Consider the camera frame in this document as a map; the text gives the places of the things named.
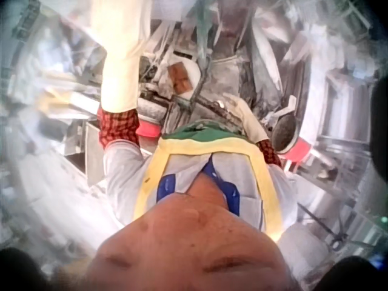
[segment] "white glove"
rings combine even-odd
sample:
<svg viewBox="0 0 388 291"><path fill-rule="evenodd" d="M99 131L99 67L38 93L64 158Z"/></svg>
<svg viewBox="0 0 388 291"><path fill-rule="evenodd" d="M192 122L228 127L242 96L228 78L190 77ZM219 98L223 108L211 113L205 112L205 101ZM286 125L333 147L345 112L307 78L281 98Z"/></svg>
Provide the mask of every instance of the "white glove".
<svg viewBox="0 0 388 291"><path fill-rule="evenodd" d="M150 36L151 0L92 0L92 32L107 50L101 107L118 113L137 107L139 62Z"/></svg>
<svg viewBox="0 0 388 291"><path fill-rule="evenodd" d="M268 139L267 132L257 120L245 100L227 93L225 93L223 97L227 101L226 107L228 110L233 115L241 119L242 126L244 127L247 137L251 142L256 144L259 141Z"/></svg>

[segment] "man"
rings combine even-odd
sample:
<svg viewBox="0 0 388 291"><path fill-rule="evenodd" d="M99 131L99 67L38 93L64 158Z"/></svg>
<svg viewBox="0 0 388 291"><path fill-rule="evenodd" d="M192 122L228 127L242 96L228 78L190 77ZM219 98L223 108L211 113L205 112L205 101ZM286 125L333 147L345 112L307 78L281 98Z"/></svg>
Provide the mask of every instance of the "man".
<svg viewBox="0 0 388 291"><path fill-rule="evenodd" d="M198 121L163 136L147 159L136 129L138 69L150 1L95 1L107 50L100 142L107 196L125 227L85 275L102 290L289 290L275 241L296 219L279 158L248 105L231 98L246 135Z"/></svg>

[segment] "yellow harness strap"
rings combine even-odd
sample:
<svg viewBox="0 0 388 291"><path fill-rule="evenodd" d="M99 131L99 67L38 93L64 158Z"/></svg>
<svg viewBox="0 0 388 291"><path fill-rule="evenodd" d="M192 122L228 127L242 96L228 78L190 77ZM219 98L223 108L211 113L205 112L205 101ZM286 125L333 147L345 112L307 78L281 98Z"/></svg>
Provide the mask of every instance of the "yellow harness strap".
<svg viewBox="0 0 388 291"><path fill-rule="evenodd" d="M198 142L192 139L160 139L152 160L145 172L140 193L135 205L133 220L142 216L146 210L147 199L157 188L170 155L205 155L208 153L226 152L246 155L250 159L255 173L261 199L264 201L266 234L277 241L283 224L276 190L269 175L263 154L256 145L239 138L223 138L210 142Z"/></svg>

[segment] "red plaid cuff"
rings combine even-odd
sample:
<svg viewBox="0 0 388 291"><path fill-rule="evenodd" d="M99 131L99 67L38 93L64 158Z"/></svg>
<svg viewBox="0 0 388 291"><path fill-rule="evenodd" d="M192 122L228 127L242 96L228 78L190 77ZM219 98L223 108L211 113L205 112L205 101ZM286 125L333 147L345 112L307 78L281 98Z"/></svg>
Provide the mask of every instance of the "red plaid cuff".
<svg viewBox="0 0 388 291"><path fill-rule="evenodd" d="M136 109L121 113L101 110L99 141L104 149L110 142L117 139L124 139L139 145L139 138L136 135L138 127L139 118Z"/></svg>
<svg viewBox="0 0 388 291"><path fill-rule="evenodd" d="M279 156L276 154L276 151L272 147L272 144L269 139L259 141L256 145L263 153L264 160L266 161L267 164L274 164L281 167L281 161L279 159Z"/></svg>

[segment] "person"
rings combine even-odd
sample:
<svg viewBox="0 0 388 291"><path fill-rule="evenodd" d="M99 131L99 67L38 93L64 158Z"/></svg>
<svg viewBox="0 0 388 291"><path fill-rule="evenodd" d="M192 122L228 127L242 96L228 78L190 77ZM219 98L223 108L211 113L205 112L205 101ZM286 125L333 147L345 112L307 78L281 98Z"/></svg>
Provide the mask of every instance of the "person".
<svg viewBox="0 0 388 291"><path fill-rule="evenodd" d="M107 239L85 282L98 290L294 290L276 246L296 201L267 134L230 97L243 132L197 121L162 136L144 159L136 129L139 58L151 1L94 1L107 50L101 132L107 197L124 228Z"/></svg>

